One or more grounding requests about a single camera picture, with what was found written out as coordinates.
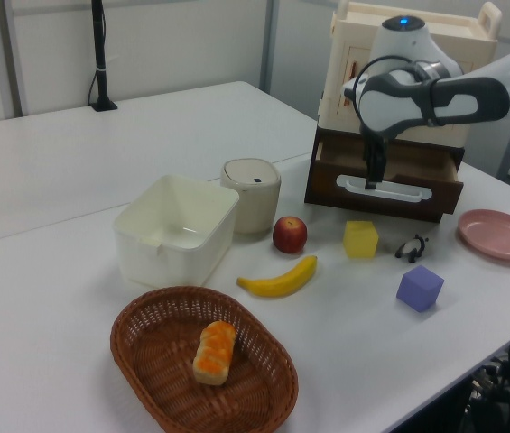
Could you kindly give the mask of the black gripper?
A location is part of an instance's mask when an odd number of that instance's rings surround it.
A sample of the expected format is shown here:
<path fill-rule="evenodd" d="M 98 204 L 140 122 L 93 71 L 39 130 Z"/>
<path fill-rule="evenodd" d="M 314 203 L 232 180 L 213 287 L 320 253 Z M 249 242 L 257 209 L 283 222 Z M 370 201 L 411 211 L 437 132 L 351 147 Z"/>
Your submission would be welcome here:
<path fill-rule="evenodd" d="M 367 168 L 365 189 L 375 189 L 385 175 L 389 141 L 371 130 L 362 130 L 361 136 L 365 145 L 364 157 Z"/>

